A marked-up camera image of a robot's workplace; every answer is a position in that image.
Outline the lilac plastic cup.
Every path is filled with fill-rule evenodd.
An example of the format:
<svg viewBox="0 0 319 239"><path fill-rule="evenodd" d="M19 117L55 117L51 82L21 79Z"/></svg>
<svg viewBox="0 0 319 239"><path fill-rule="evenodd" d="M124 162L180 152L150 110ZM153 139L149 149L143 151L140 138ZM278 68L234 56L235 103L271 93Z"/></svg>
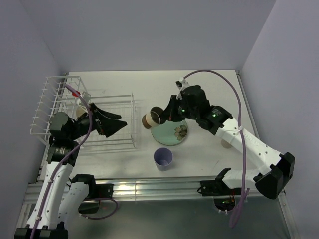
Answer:
<svg viewBox="0 0 319 239"><path fill-rule="evenodd" d="M159 148L154 152L154 162L159 171L167 171L171 168L173 153L168 148Z"/></svg>

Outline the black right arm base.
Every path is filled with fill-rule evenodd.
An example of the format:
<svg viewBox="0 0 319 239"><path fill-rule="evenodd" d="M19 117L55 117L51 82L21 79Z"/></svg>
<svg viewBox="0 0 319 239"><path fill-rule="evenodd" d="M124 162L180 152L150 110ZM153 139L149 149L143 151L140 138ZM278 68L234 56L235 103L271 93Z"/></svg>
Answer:
<svg viewBox="0 0 319 239"><path fill-rule="evenodd" d="M203 197L213 197L215 207L221 211L233 210L236 205L236 189L229 189L222 181L200 181L200 187L197 189L197 193Z"/></svg>

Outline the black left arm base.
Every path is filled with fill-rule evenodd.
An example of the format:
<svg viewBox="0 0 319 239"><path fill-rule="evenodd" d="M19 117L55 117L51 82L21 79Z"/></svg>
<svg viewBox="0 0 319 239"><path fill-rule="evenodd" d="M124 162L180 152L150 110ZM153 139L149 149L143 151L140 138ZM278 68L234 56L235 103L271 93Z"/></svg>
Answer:
<svg viewBox="0 0 319 239"><path fill-rule="evenodd" d="M96 184L92 193L90 193L79 206L80 214L95 214L102 208L103 202L112 202L114 184Z"/></svg>

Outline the steel cup with brown band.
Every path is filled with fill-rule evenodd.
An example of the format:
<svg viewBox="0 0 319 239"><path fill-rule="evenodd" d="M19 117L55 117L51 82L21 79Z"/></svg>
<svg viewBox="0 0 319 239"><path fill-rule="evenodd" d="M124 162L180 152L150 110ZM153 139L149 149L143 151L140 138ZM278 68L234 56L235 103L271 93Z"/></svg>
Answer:
<svg viewBox="0 0 319 239"><path fill-rule="evenodd" d="M161 118L163 109L160 107L152 107L151 110L142 117L142 125L146 129L151 129L165 123Z"/></svg>

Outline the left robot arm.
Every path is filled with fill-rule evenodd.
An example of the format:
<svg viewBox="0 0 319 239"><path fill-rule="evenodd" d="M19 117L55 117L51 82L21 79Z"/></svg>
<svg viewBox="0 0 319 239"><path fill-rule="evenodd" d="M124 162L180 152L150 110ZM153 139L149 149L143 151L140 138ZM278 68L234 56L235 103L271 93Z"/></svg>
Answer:
<svg viewBox="0 0 319 239"><path fill-rule="evenodd" d="M118 114L85 104L87 110L77 119L65 112L55 113L49 120L50 143L45 179L35 208L23 228L17 228L16 239L67 239L67 222L78 212L85 199L95 197L97 186L90 174L77 174L63 196L67 180L76 163L81 142L92 131L110 137L127 126Z"/></svg>

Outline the beige ceramic bowl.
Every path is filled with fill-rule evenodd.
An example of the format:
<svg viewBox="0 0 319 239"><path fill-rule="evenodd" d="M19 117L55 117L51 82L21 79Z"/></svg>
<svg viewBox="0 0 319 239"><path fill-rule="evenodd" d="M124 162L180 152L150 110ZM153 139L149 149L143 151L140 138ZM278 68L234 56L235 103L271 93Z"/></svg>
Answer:
<svg viewBox="0 0 319 239"><path fill-rule="evenodd" d="M85 107L82 106L77 106L76 109L76 117L79 118L80 116L82 116L84 113L87 113L87 110Z"/></svg>

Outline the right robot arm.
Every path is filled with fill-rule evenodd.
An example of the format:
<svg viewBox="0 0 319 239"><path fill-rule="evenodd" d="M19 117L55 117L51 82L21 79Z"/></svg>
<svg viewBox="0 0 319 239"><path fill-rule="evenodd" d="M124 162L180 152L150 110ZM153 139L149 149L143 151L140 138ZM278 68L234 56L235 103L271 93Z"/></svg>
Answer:
<svg viewBox="0 0 319 239"><path fill-rule="evenodd" d="M191 119L204 130L219 137L250 160L255 170L223 169L214 179L210 192L213 196L240 194L242 183L257 189L268 199L276 199L292 178L295 157L272 149L240 126L239 120L221 106L213 106L199 85L178 83L180 92L172 95L160 118L178 122Z"/></svg>

